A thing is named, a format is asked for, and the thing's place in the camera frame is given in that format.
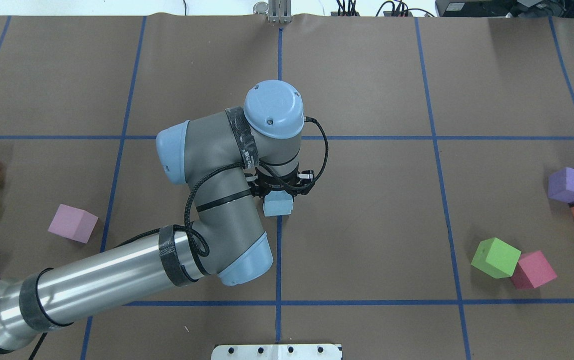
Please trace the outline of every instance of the white bracket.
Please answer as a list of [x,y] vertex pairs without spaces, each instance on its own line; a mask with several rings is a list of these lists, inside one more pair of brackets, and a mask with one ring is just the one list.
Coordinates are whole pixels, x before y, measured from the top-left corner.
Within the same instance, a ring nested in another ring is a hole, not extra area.
[[270,23],[291,23],[291,0],[269,0],[267,20]]
[[342,360],[341,344],[221,345],[211,360]]

